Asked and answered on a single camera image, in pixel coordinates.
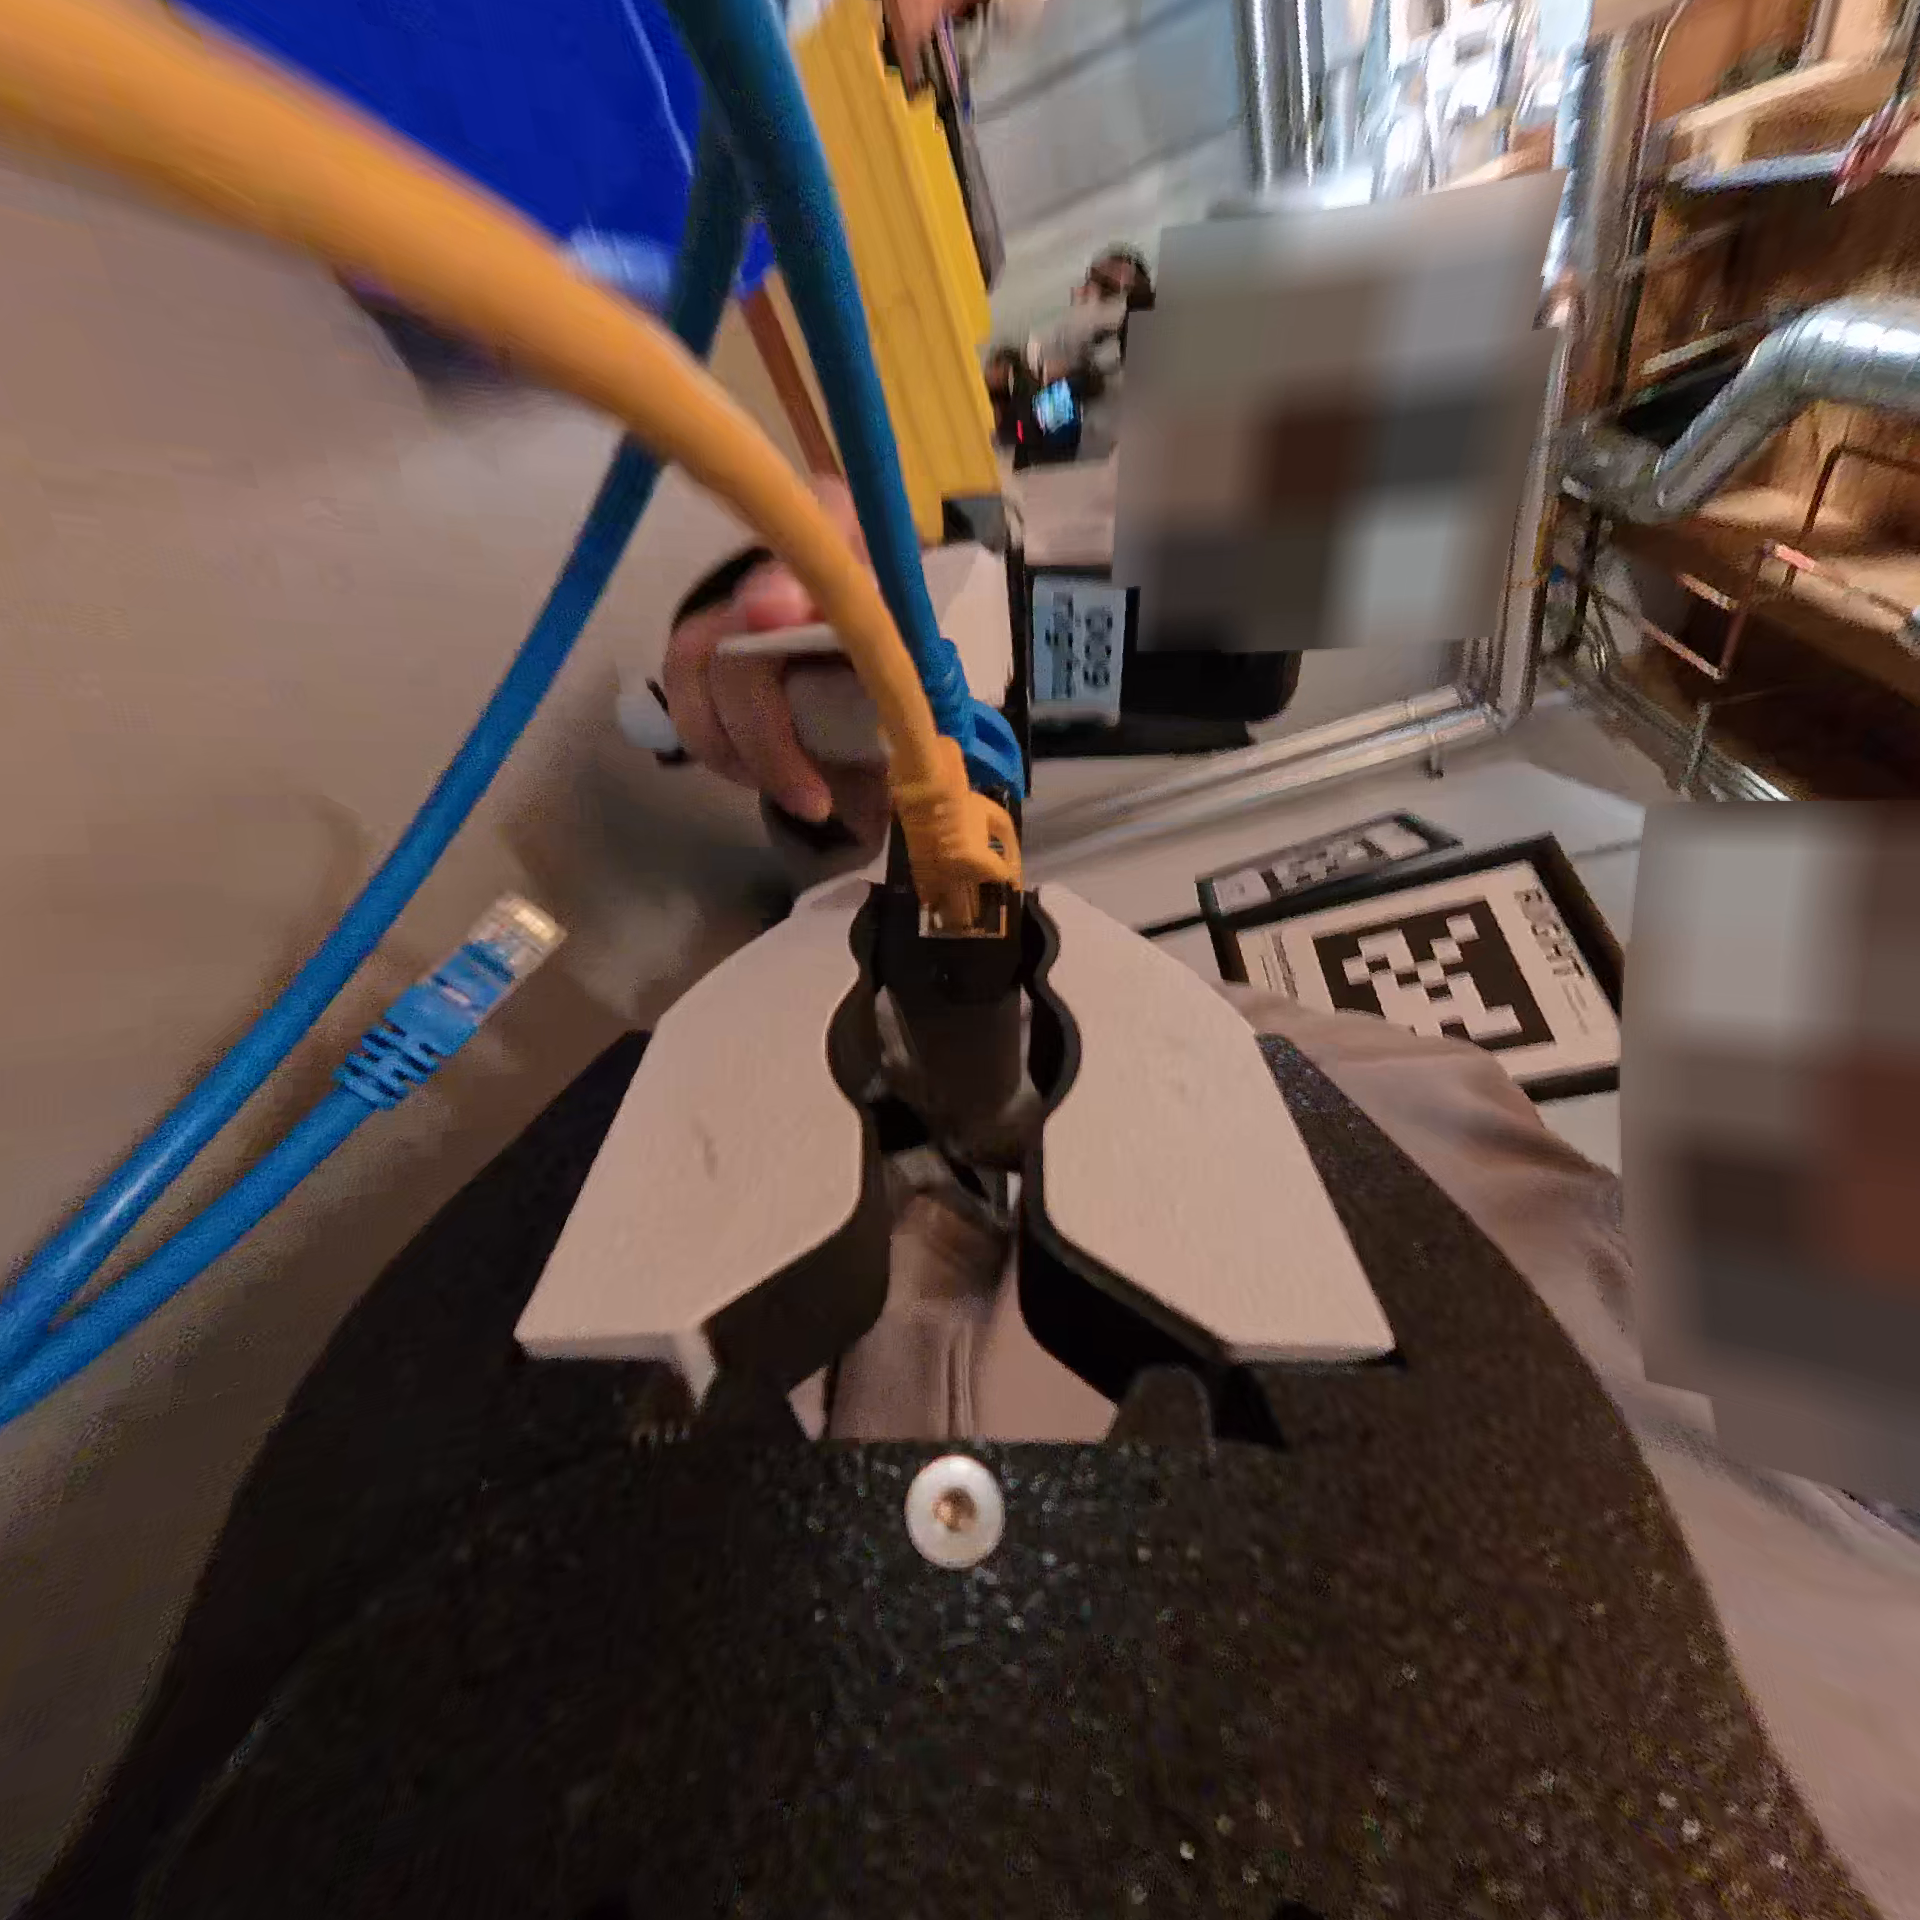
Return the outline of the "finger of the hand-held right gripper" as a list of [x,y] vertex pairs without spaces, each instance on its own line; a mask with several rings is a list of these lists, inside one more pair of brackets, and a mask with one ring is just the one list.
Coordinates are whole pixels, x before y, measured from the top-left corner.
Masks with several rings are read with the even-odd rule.
[[957,655],[970,695],[1003,707],[1018,680],[1006,557],[979,543],[935,545],[920,548],[920,572],[935,623]]

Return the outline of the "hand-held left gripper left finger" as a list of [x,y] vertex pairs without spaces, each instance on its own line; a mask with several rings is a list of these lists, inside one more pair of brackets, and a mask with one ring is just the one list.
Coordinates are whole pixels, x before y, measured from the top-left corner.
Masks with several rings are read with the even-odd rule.
[[687,991],[647,1041],[519,1315],[531,1360],[650,1360],[690,1396],[790,1396],[872,1330],[890,1195],[872,884],[834,881]]

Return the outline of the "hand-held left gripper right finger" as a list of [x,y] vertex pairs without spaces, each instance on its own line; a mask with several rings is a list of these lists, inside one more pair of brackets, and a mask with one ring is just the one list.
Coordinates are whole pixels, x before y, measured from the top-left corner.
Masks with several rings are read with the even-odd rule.
[[1058,882],[1026,904],[1045,1085],[1020,1307],[1102,1396],[1396,1351],[1259,1035],[1216,985]]

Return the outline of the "black ethernet splitter box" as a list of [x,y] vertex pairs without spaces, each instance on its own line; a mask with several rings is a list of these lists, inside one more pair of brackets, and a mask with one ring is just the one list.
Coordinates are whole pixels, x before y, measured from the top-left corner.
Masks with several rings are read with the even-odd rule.
[[1026,961],[1023,891],[990,882],[972,923],[935,925],[891,823],[870,948],[884,1085],[935,1145],[991,1173],[1020,1170],[1039,1137]]

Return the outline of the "person's right hand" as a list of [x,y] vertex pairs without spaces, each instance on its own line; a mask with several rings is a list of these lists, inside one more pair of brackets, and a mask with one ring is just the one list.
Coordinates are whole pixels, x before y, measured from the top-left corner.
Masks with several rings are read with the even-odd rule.
[[863,863],[891,826],[884,776],[807,755],[786,669],[725,656],[731,637],[804,626],[818,615],[768,548],[750,547],[680,600],[662,650],[662,701],[686,757],[752,792],[774,841],[818,860]]

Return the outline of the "metal conduit pipe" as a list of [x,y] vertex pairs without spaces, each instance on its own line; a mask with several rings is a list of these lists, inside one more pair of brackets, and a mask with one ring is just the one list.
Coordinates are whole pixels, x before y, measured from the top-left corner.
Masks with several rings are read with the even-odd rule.
[[1023,815],[1023,832],[1045,849],[1067,847],[1117,831],[1141,812],[1196,800],[1219,789],[1280,776],[1303,776],[1308,785],[1322,785],[1392,761],[1426,757],[1431,749],[1500,737],[1510,722],[1512,715],[1506,708],[1471,698],[1470,689],[1429,689],[1303,733],[1223,755],[1186,757],[1172,773],[1103,795],[1035,803]]

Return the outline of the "small framed marker tag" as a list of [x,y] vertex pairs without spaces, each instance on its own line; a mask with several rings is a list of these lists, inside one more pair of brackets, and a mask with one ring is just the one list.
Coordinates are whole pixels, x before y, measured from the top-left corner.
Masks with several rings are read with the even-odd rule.
[[1196,900],[1206,921],[1243,920],[1338,881],[1380,873],[1453,849],[1461,849],[1461,841],[1446,828],[1412,812],[1383,812],[1199,875]]

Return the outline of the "person's grey hoodie torso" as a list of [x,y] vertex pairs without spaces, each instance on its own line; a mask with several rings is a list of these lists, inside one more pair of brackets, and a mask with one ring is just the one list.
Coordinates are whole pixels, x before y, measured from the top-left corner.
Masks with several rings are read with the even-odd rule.
[[[1299,1050],[1559,1316],[1659,1480],[1820,1825],[1884,1916],[1917,1916],[1916,1517],[1748,1464],[1718,1441],[1702,1396],[1645,1379],[1620,1181],[1491,1056],[1253,987],[1216,991],[1255,1033]],[[887,1306],[792,1394],[807,1433],[1096,1437],[1112,1411],[1023,1330],[1010,1259],[1007,1235],[963,1199],[957,1175],[895,1177]]]

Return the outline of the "large framed marker tag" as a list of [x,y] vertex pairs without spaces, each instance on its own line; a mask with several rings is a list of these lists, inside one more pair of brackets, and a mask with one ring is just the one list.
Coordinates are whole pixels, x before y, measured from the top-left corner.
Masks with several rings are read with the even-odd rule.
[[1626,957],[1554,835],[1208,905],[1205,925],[1231,984],[1474,1044],[1533,1103],[1618,1090]]

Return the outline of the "yellow plastic bin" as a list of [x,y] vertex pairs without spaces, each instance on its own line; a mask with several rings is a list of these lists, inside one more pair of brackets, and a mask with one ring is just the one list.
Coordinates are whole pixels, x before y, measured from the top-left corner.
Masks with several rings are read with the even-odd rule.
[[918,540],[1002,488],[979,352],[990,291],[954,157],[940,41],[909,80],[884,5],[789,5],[786,34],[848,232],[870,349]]

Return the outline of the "blue container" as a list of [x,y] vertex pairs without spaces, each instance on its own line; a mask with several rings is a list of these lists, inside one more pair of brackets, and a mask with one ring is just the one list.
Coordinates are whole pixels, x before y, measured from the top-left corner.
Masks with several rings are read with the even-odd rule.
[[704,95],[651,3],[188,3],[666,311]]

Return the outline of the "wooden shelving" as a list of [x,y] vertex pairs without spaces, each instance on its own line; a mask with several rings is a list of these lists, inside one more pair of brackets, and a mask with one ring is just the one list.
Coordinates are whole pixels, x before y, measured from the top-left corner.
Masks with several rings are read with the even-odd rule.
[[[1669,449],[1781,324],[1916,300],[1916,5],[1645,8],[1565,111],[1563,436]],[[1554,484],[1539,652],[1670,792],[1916,800],[1916,421],[1818,405],[1670,523]]]

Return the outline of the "silver ventilation duct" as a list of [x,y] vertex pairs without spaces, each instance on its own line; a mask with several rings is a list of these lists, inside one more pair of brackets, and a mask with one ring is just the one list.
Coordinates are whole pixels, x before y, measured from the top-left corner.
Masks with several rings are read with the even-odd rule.
[[1669,449],[1586,421],[1559,455],[1559,490],[1634,523],[1692,517],[1818,405],[1917,418],[1917,303],[1844,298],[1776,327]]

